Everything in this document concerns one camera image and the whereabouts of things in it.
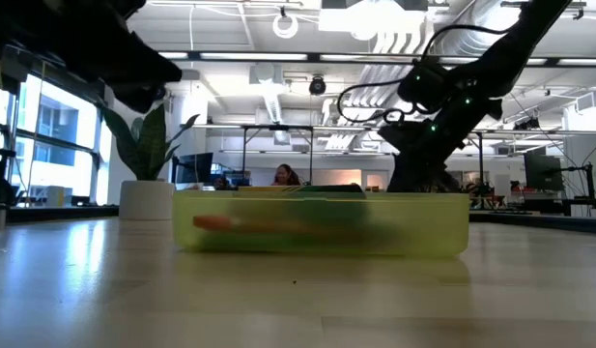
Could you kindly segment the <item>green snake plant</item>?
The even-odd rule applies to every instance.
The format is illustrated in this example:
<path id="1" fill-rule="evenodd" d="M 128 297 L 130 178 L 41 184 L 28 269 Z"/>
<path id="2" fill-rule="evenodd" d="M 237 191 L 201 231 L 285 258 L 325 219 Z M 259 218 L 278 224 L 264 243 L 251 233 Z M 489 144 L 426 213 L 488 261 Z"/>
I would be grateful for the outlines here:
<path id="1" fill-rule="evenodd" d="M 190 116 L 171 138 L 167 136 L 165 107 L 159 105 L 129 127 L 116 111 L 102 107 L 101 113 L 116 139 L 118 155 L 137 181 L 155 181 L 163 165 L 172 159 L 179 145 L 173 146 L 185 131 L 191 129 L 199 114 Z"/>

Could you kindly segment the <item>white ceiling fixture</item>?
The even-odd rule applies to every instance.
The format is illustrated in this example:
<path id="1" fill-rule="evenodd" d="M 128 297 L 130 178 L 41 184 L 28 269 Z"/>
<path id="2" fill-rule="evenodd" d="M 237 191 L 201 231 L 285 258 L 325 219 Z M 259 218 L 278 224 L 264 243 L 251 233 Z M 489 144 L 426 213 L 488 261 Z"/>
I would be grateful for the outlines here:
<path id="1" fill-rule="evenodd" d="M 401 53 L 420 41 L 434 0 L 322 0 L 318 30 L 375 39 L 374 53 Z"/>

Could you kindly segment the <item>long ceiling light strip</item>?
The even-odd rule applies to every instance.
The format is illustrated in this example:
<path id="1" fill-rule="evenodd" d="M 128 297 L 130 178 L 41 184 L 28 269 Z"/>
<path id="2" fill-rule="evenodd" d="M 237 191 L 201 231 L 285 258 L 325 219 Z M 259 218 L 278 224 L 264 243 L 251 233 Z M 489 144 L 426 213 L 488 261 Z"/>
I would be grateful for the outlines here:
<path id="1" fill-rule="evenodd" d="M 315 52 L 263 52 L 263 51 L 160 51 L 159 54 L 172 61 L 217 62 L 279 62 L 309 64 L 366 64 L 411 65 L 421 58 L 420 54 L 376 53 L 315 53 Z M 532 68 L 596 68 L 596 57 L 530 57 L 526 63 Z"/>

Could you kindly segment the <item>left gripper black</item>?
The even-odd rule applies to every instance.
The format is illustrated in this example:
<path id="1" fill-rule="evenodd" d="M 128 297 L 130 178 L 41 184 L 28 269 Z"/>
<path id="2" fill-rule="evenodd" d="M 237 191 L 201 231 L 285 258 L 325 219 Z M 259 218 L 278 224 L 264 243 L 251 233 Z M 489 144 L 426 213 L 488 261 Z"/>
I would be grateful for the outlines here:
<path id="1" fill-rule="evenodd" d="M 0 57 L 23 49 L 81 78 L 117 84 L 177 82 L 182 70 L 130 33 L 126 20 L 146 0 L 0 0 Z M 114 90 L 132 111 L 146 114 L 164 86 Z"/>

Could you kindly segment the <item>yellow-green translucent pencil box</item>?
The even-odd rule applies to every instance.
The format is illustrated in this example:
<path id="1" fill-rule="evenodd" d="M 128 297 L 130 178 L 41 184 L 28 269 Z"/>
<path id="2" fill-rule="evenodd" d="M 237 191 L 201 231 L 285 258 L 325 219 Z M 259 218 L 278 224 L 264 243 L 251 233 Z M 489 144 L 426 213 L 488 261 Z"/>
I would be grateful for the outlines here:
<path id="1" fill-rule="evenodd" d="M 249 200 L 243 196 L 249 187 L 225 191 L 182 190 L 173 196 L 174 240 L 179 247 L 204 250 L 196 246 L 199 239 L 214 233 L 188 226 L 187 216 L 221 216 L 230 218 L 244 210 Z M 469 198 L 463 193 L 370 193 L 366 194 L 369 218 L 380 227 L 379 239 L 369 249 L 355 253 L 326 252 L 309 254 L 393 255 L 423 258 L 450 258 L 468 246 Z"/>

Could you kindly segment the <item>distant black rig frame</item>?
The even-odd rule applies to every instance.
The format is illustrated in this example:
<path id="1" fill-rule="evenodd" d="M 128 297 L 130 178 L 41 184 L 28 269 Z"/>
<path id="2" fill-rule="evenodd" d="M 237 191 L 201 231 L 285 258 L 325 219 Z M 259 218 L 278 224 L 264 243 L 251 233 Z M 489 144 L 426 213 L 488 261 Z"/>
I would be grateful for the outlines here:
<path id="1" fill-rule="evenodd" d="M 301 125 L 286 125 L 286 124 L 269 124 L 269 125 L 241 125 L 242 129 L 242 147 L 241 147 L 241 172 L 242 176 L 245 177 L 245 164 L 246 164 L 246 150 L 247 143 L 250 141 L 250 137 L 247 136 L 249 130 L 255 130 L 253 135 L 258 134 L 261 130 L 267 131 L 309 131 L 310 137 L 303 137 L 309 145 L 309 180 L 308 183 L 312 184 L 313 181 L 313 141 L 314 141 L 314 127 L 313 126 L 301 126 Z"/>
<path id="2" fill-rule="evenodd" d="M 483 157 L 483 134 L 481 132 L 476 133 L 477 140 L 470 138 L 468 141 L 473 144 L 478 149 L 478 158 L 479 158 L 479 181 L 476 184 L 476 189 L 474 193 L 476 196 L 480 197 L 483 195 L 483 190 L 485 187 L 485 179 L 484 179 L 484 157 Z"/>

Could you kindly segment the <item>teal pencil orange eraser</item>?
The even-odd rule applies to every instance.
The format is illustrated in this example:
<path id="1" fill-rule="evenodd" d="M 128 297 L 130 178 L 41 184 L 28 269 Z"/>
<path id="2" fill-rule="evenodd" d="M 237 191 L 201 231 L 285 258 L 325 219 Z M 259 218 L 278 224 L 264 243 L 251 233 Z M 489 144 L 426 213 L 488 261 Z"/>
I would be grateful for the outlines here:
<path id="1" fill-rule="evenodd" d="M 234 226 L 238 222 L 290 222 L 286 220 L 255 220 L 241 219 L 235 217 L 221 216 L 198 216 L 193 218 L 193 225 L 197 228 L 214 233 L 239 233 L 239 234 L 268 234 L 268 233 L 243 233 L 235 230 Z"/>

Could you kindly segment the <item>silver ventilation duct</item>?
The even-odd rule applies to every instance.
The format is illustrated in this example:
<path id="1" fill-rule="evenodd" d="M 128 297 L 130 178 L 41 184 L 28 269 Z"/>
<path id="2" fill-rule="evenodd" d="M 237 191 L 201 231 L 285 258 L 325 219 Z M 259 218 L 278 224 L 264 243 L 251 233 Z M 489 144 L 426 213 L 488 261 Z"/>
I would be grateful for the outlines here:
<path id="1" fill-rule="evenodd" d="M 493 30 L 504 30 L 519 18 L 521 9 L 504 7 L 506 0 L 471 0 L 454 24 L 468 24 Z M 493 35 L 469 29 L 453 29 L 436 39 L 430 52 L 448 56 L 479 56 L 494 44 L 500 35 Z"/>

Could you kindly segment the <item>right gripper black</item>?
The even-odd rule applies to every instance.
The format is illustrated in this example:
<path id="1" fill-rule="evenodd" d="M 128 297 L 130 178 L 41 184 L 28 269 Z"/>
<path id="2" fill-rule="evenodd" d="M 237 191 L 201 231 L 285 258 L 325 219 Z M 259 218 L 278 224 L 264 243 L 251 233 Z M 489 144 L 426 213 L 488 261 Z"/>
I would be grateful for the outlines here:
<path id="1" fill-rule="evenodd" d="M 459 193 L 461 186 L 444 162 L 476 125 L 475 116 L 438 115 L 433 120 L 380 128 L 378 135 L 398 151 L 387 191 L 423 191 L 422 173 L 413 168 L 426 166 L 427 192 Z"/>

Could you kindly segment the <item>white plant pot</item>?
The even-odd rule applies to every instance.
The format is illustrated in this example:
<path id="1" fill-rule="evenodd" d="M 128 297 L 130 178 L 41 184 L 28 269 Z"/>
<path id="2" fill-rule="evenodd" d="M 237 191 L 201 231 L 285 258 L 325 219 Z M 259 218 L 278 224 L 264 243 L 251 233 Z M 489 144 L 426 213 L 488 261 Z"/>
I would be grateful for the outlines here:
<path id="1" fill-rule="evenodd" d="M 163 181 L 123 181 L 119 218 L 125 220 L 170 220 L 175 187 Z"/>

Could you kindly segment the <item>black computer monitor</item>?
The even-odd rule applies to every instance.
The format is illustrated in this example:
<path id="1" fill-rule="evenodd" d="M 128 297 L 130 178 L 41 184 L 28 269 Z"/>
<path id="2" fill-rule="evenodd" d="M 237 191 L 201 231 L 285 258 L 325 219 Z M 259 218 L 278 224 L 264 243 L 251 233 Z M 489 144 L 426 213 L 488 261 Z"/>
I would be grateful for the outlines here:
<path id="1" fill-rule="evenodd" d="M 208 183 L 212 176 L 213 153 L 172 158 L 174 184 Z"/>
<path id="2" fill-rule="evenodd" d="M 531 189 L 563 191 L 561 161 L 541 152 L 524 153 L 525 183 Z"/>

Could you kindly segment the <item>white bin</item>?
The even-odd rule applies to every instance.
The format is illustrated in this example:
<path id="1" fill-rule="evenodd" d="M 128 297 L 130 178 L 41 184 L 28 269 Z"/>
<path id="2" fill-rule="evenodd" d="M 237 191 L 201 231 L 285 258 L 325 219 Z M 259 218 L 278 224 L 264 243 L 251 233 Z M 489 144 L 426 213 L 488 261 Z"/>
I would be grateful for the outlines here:
<path id="1" fill-rule="evenodd" d="M 46 206 L 51 208 L 63 207 L 66 197 L 66 189 L 59 186 L 48 186 L 46 188 Z"/>

